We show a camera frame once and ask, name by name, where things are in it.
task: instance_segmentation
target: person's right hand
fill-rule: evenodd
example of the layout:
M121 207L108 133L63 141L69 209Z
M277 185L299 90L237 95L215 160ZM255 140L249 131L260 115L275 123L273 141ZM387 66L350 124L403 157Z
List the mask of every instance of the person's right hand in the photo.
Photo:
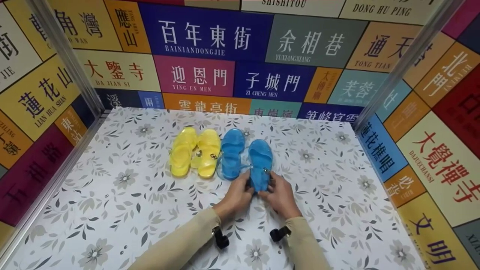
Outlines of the person's right hand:
M267 191L260 191L258 195L277 211L285 220L300 217L302 214L295 202L292 185L282 176L270 172L272 179Z

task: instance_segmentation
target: blue sign panel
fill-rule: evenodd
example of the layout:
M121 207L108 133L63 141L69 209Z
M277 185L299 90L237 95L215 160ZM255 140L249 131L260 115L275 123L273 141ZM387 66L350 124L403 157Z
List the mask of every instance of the blue sign panel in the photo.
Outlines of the blue sign panel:
M364 107L387 76L388 73L345 69L327 103Z
M165 109L161 93L138 91L138 97L144 108Z
M412 91L403 80L401 80L395 88L388 94L383 104L378 108L377 115L382 122L390 116L390 114L397 108L405 97Z
M303 103L298 118L324 121L355 122L363 107Z
M376 114L360 129L358 138L382 182L407 165L407 160Z
M135 90L120 90L95 88L105 109L111 110L116 107L141 108L142 103Z
M273 15L138 3L153 54L265 60Z
M315 67L237 62L233 96L302 102Z
M467 46L472 51L480 54L480 15L473 20L470 25L458 37L458 41Z

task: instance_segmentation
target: red sign panel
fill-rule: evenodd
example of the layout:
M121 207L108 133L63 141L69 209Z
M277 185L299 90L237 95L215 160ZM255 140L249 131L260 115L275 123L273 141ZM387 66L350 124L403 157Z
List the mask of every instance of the red sign panel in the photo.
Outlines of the red sign panel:
M73 145L51 125L0 181L0 221L15 227Z
M480 66L440 100L433 111L480 158Z

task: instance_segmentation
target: orange sign panel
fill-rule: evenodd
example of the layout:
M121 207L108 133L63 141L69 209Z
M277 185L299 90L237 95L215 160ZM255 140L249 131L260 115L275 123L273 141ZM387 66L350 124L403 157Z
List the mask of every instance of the orange sign panel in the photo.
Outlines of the orange sign panel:
M84 123L71 106L57 118L55 124L73 146L76 146L87 132Z
M425 192L425 188L410 165L397 172L384 185L396 207L408 203Z
M163 93L165 109L249 114L252 100Z
M384 126L396 142L429 111L427 104L412 91L385 120Z
M414 91L432 108L480 62L480 56L455 43L425 75Z
M371 22L348 62L348 69L390 72L421 26Z
M105 0L123 51L150 53L147 34L136 2Z
M327 103L341 74L341 69L317 67L305 96L305 102Z
M454 42L455 40L451 37L442 32L438 32L403 77L407 84L411 88L417 86L425 74L437 63Z

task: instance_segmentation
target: white floral surface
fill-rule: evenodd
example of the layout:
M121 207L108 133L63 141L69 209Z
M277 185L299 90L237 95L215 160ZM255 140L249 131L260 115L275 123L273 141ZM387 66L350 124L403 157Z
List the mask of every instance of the white floral surface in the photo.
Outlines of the white floral surface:
M126 269L150 245L218 202L229 182L170 176L183 127L237 127L266 140L333 269L423 269L348 123L136 108L112 111L11 258L9 270ZM292 269L269 232L279 217L257 197L223 226L230 246L203 247L186 270Z

